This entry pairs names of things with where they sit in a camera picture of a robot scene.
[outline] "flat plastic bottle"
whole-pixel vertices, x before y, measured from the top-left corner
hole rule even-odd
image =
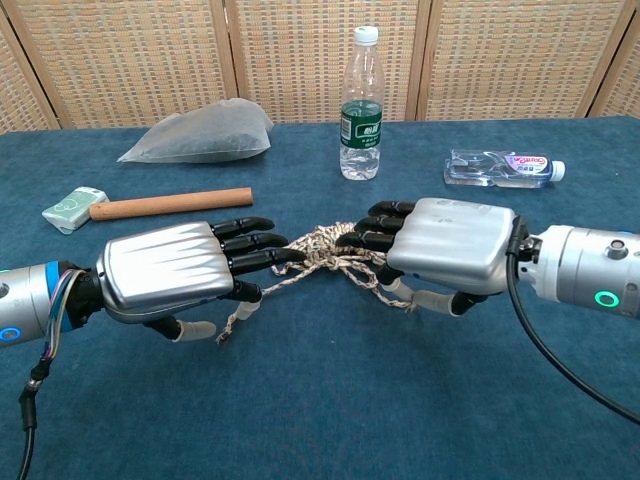
[[[444,181],[452,185],[542,188],[564,177],[564,162],[512,151],[452,150]]]
[[[340,170],[349,180],[369,180],[380,164],[384,73],[378,58],[378,29],[355,29],[355,47],[344,73]]]

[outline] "robotic finger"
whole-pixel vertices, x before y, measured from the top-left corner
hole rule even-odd
[[[286,262],[303,262],[306,255],[290,248],[270,248],[260,252],[229,257],[229,271],[232,275],[255,272],[272,265]]]
[[[246,217],[211,225],[211,231],[218,240],[224,240],[252,230],[271,230],[274,226],[267,218]]]
[[[202,340],[213,337],[216,334],[216,325],[212,322],[183,322],[182,320],[177,320],[174,316],[145,322],[143,325],[155,330],[174,343]]]
[[[255,283],[233,280],[233,290],[223,295],[221,298],[227,300],[237,300],[239,302],[259,303],[262,300],[262,290]]]
[[[369,209],[369,215],[391,215],[395,217],[404,218],[413,212],[416,204],[413,202],[392,202],[384,201],[378,202]]]
[[[393,247],[394,235],[376,232],[349,232],[336,240],[336,247],[354,247],[388,252]]]
[[[220,242],[220,248],[222,248],[222,251],[227,255],[238,255],[260,250],[265,247],[284,247],[288,244],[289,241],[281,235],[276,235],[275,233],[257,233],[222,240]]]
[[[395,235],[404,226],[404,219],[378,215],[377,217],[365,217],[353,228],[356,232],[379,232]]]

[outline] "knot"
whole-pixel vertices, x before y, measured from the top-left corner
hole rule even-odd
[[[336,246],[338,238],[345,233],[352,232],[354,225],[353,223],[341,222],[330,226],[319,225],[312,232],[307,233],[287,245],[287,248],[303,252],[306,255],[306,259],[303,262],[286,263],[282,268],[278,268],[277,266],[271,267],[271,271],[277,276],[284,276],[290,270],[295,270],[299,273],[294,277],[287,278],[264,289],[262,291],[263,297],[270,295],[285,285],[291,285],[302,280],[316,270],[327,268],[331,271],[341,271],[354,284],[371,291],[378,300],[385,305],[401,308],[406,312],[412,312],[416,307],[414,302],[391,300],[378,288],[378,279],[372,267],[385,263],[386,255],[384,253],[373,252],[363,248]],[[218,337],[219,343],[229,338],[235,321],[236,318],[234,315],[228,318],[227,326]]]

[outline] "table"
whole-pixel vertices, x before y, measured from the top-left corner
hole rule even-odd
[[[272,148],[243,162],[116,163],[144,131],[0,137],[0,266],[89,266],[109,239],[196,219],[266,216],[293,240],[357,221],[380,200],[426,196],[511,207],[533,232],[640,230],[640,120],[627,117],[386,124],[369,182],[342,178],[336,124],[276,125]],[[567,173],[540,190],[446,186],[452,147],[542,151]],[[114,200],[251,186],[255,205],[94,222],[64,236],[41,211],[81,185]],[[246,279],[278,281],[269,271]],[[640,324],[521,291],[549,346],[640,410]],[[220,301],[182,318],[222,328],[234,308]],[[0,350],[8,478],[23,447],[17,398],[41,350],[39,341]],[[630,479],[640,468],[639,427],[561,377],[507,295],[458,319],[407,314],[329,271],[266,299],[222,346],[172,344],[94,314],[63,337],[38,420],[31,478]]]

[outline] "green label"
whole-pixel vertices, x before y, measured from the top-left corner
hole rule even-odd
[[[371,148],[380,143],[382,107],[368,100],[354,100],[342,106],[340,140],[349,148]]]

